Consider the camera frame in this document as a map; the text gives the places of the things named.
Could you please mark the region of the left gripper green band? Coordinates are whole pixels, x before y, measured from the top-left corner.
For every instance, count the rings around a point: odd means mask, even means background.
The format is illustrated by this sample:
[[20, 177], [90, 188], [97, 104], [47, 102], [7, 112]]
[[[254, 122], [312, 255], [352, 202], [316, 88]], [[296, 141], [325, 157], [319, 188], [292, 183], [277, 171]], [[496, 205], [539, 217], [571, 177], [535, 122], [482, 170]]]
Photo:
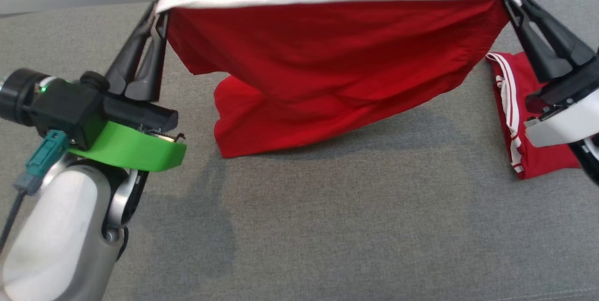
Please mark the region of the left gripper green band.
[[[156, 15], [155, 6], [155, 1], [148, 5], [107, 70], [109, 92], [116, 95], [103, 98], [108, 121], [102, 133], [88, 150], [73, 146], [69, 153], [148, 172], [182, 164], [187, 150], [185, 136], [171, 134], [178, 126], [178, 112], [151, 103], [160, 96], [169, 22], [169, 13]], [[139, 66], [148, 39], [150, 44]]]

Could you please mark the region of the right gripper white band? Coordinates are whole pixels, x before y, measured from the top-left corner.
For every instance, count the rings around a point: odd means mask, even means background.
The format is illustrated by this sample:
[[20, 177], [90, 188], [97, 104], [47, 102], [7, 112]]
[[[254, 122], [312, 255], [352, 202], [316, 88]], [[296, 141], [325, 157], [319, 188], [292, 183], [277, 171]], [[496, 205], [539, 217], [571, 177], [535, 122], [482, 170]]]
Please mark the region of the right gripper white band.
[[503, 0], [516, 37], [542, 87], [526, 98], [526, 136], [535, 147], [599, 134], [599, 54], [534, 0]]

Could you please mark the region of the grey fabric sofa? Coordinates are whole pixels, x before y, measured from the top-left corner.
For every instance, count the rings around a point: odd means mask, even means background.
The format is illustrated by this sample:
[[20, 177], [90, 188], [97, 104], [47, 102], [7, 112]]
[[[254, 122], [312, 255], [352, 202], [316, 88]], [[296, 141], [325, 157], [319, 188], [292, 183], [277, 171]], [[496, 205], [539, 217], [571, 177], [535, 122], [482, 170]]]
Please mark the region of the grey fabric sofa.
[[[599, 47], [599, 0], [534, 1]], [[104, 75], [147, 7], [0, 19], [0, 80]], [[487, 53], [524, 52], [507, 17]], [[148, 176], [101, 300], [599, 301], [599, 186], [581, 169], [517, 176], [485, 56], [410, 110], [225, 158], [214, 91], [229, 74], [190, 73], [167, 35], [156, 104], [187, 150]], [[0, 229], [41, 141], [0, 119]]]

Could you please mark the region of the red jersey with white stripes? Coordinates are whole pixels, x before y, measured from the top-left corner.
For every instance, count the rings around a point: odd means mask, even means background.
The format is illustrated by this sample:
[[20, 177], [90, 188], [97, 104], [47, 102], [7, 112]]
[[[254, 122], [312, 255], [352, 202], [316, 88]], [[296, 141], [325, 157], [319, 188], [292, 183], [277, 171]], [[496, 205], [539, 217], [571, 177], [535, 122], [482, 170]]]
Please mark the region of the red jersey with white stripes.
[[490, 52], [485, 60], [493, 71], [498, 117], [507, 154], [517, 176], [524, 180], [559, 169], [579, 169], [581, 166], [569, 146], [536, 148], [526, 137], [525, 122], [533, 117], [533, 113], [526, 109], [526, 96], [541, 88], [526, 54]]

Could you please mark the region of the red shorts with white waistband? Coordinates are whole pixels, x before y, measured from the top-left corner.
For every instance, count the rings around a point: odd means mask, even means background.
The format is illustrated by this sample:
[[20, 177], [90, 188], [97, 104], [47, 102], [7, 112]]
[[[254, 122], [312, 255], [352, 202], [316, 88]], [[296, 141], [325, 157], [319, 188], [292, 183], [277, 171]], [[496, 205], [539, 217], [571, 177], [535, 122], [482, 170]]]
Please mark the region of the red shorts with white waistband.
[[214, 91], [225, 158], [312, 145], [449, 92], [508, 22], [503, 0], [156, 1], [188, 71], [229, 74]]

